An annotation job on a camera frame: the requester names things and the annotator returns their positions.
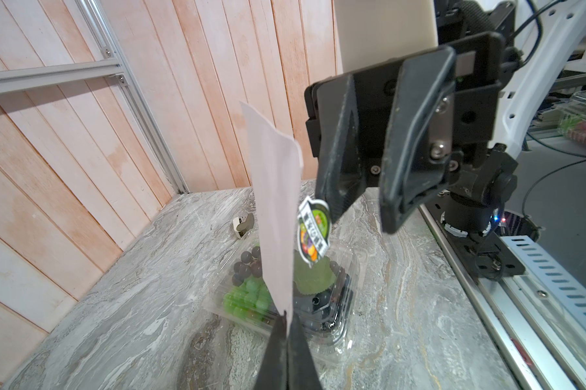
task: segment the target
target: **dark grape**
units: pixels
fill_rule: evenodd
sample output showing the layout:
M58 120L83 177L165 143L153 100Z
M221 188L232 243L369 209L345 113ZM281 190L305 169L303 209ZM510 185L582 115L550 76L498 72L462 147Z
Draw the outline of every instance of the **dark grape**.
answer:
M262 277L262 263L259 261L254 261L252 264L252 275L261 278Z
M241 261L243 261L245 264L249 263L250 261L252 261L252 254L248 251L243 252L241 254Z
M243 279L243 277L236 273L232 276L232 284L238 287L243 284Z
M242 264L239 267L239 275L245 279L248 278L252 274L252 270L247 266L247 264Z

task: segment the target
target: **wooden wall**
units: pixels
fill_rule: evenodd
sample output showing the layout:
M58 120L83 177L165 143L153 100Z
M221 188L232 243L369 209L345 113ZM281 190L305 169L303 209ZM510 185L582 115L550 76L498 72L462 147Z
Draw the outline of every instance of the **wooden wall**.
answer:
M73 0L0 0L0 71L101 59ZM119 87L0 95L0 384L172 198Z
M191 191L250 184L240 101L302 146L304 89L336 74L332 0L101 0Z

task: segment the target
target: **aluminum frame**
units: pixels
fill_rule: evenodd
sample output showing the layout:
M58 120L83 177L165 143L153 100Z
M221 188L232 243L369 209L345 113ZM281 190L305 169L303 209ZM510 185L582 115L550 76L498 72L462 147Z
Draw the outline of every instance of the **aluminum frame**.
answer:
M499 348L519 385L527 390L542 389L537 377L523 360L522 355L518 351L518 348L516 348L516 345L512 342L512 339L503 327L503 324L497 318L492 307L479 290L477 283L475 283L470 275L468 275L466 269L464 269L464 266L458 260L458 255L449 244L449 241L445 238L433 216L431 216L429 210L427 210L427 207L422 205L419 207L419 211L421 211L423 219L425 219L425 222L427 222L427 225L429 226L429 230L431 230L438 245L443 250L447 262L453 269L453 272L455 272L455 276L458 278L458 281L460 281L460 285L464 288L464 292L466 292L475 311L484 323L492 340Z
M111 29L102 7L98 4L97 0L77 0L77 3L100 47L102 55L107 58L117 59L124 68L124 74L118 77L119 86L172 187L177 193L190 192L156 124L154 116L148 108L148 103L137 85L124 53L117 45L117 38Z
M0 72L0 94L27 90L63 82L94 79L122 74L124 68L116 58L55 66L42 66Z

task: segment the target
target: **white panel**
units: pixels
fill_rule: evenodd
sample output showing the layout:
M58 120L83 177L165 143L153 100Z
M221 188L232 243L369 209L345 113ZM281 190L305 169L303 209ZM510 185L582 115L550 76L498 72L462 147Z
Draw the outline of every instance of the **white panel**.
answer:
M47 332L76 304L1 239L0 302Z

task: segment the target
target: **white paper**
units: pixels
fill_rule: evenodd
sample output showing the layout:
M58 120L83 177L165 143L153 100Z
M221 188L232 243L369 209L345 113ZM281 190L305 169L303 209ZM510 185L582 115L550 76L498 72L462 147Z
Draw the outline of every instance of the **white paper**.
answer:
M278 312L287 314L288 334L293 319L293 238L304 167L302 149L253 107L241 102L241 108L256 199L262 277Z
M433 0L335 0L343 71L438 46Z

